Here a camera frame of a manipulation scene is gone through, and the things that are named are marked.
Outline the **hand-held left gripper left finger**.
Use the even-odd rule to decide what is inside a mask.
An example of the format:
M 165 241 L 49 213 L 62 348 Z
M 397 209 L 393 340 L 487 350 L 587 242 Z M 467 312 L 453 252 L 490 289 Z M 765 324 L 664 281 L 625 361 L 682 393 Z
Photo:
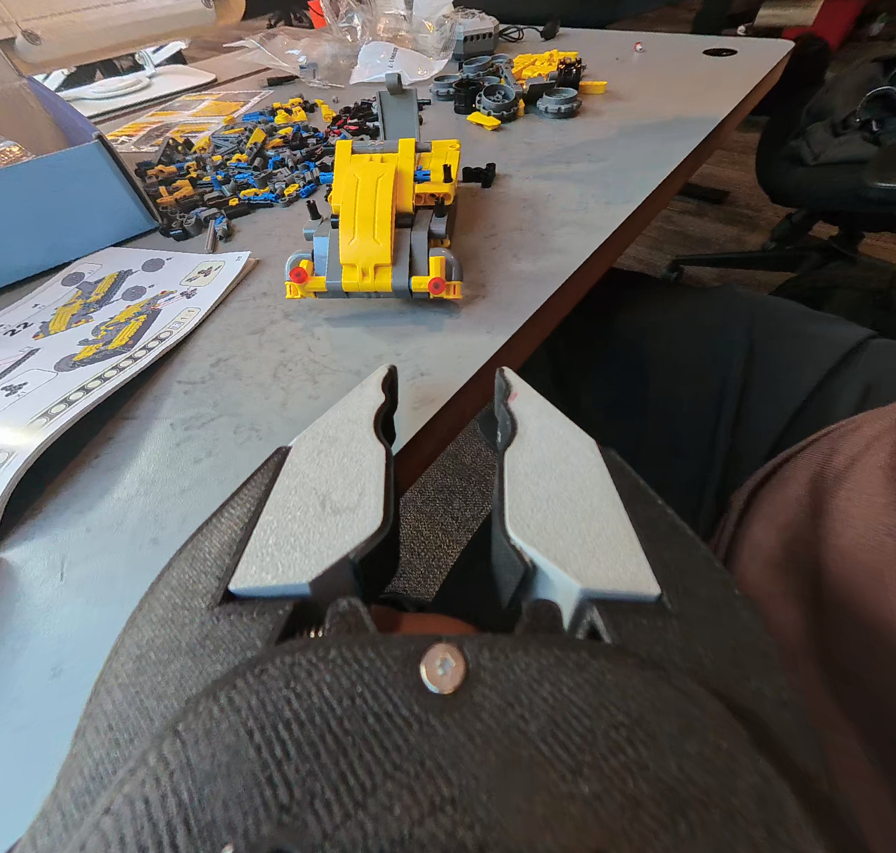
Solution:
M 372 601 L 399 561 L 392 445 L 396 366 L 358 384 L 292 442 L 230 579 L 238 598 Z

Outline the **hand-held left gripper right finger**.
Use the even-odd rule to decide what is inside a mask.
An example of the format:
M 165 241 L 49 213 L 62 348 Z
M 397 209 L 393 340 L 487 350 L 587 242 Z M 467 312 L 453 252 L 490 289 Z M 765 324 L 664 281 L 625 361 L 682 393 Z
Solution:
M 598 444 L 507 367 L 497 370 L 491 563 L 505 608 L 554 603 L 573 627 L 591 601 L 662 590 Z

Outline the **yellow toy vehicle model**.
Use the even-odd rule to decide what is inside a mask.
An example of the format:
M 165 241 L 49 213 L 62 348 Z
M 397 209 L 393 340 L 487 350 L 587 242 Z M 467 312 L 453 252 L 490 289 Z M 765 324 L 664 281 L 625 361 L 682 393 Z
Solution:
M 338 140 L 330 214 L 308 204 L 310 249 L 287 259 L 288 300 L 462 299 L 451 249 L 457 187 L 491 187 L 497 167 L 463 167 L 458 140 L 421 142 L 419 98 L 401 74 L 385 75 L 375 102 L 380 138 Z

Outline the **pile of small building parts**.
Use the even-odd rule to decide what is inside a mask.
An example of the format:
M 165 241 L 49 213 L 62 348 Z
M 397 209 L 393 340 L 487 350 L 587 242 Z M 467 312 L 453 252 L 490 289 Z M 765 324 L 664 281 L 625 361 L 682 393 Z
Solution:
M 320 109 L 325 125 L 308 121 Z M 205 235 L 211 246 L 232 235 L 232 221 L 258 210 L 287 207 L 333 185 L 335 144 L 380 136 L 378 108 L 363 98 L 338 110 L 293 98 L 251 112 L 195 142 L 171 135 L 134 174 L 160 218 L 165 238 Z

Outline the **grey desk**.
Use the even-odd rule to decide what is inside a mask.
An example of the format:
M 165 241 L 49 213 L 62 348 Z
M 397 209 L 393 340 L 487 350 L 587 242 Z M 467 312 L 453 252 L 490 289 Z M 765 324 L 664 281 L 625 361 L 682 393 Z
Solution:
M 123 624 L 169 557 L 269 453 L 378 366 L 399 374 L 407 489 L 768 88 L 788 52 L 684 34 L 568 30 L 609 82 L 574 119 L 476 129 L 444 103 L 423 134 L 462 141 L 494 186 L 461 186 L 459 304 L 287 301 L 303 214 L 267 210 L 234 245 L 257 265 L 173 352 L 60 437 L 2 528 L 2 850 L 53 787 Z

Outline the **instruction booklet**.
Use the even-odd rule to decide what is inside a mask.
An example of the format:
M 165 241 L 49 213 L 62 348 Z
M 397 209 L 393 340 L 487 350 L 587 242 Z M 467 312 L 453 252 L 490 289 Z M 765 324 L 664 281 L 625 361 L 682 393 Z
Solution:
M 249 252 L 108 247 L 1 313 L 1 510 L 84 414 L 166 354 L 252 268 Z

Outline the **blue cardboard box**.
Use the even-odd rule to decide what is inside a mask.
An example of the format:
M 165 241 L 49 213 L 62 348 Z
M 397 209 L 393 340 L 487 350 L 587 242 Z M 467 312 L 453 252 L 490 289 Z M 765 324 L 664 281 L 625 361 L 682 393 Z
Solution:
M 171 60 L 244 9 L 245 0 L 1 0 L 2 286 L 158 223 L 95 119 L 57 93 L 158 71 L 188 79 L 180 93 L 206 86 L 214 75 Z

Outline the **sticker sheet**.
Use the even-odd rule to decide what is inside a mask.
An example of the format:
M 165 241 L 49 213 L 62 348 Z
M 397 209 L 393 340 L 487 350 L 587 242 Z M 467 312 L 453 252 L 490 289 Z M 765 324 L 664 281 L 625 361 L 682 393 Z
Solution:
M 138 118 L 106 131 L 106 138 L 123 152 L 148 152 L 170 135 L 195 141 L 252 111 L 269 95 L 263 91 L 216 91 L 185 94 L 152 108 Z

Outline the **black office chair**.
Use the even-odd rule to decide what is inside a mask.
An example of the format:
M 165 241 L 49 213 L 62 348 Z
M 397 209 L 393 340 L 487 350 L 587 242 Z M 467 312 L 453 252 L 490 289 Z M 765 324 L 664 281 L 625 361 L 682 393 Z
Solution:
M 894 232 L 894 53 L 828 76 L 831 62 L 826 41 L 799 36 L 756 108 L 767 117 L 756 178 L 790 213 L 761 249 L 682 256 L 665 279 L 679 280 L 688 267 L 801 274 L 854 264 L 866 234 Z

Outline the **grey motor block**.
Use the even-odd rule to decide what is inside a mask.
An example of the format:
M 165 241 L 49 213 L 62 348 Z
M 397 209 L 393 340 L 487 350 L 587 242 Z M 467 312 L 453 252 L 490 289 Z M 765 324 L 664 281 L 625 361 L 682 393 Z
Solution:
M 500 23 L 480 10 L 456 7 L 453 59 L 464 61 L 496 52 L 500 37 Z

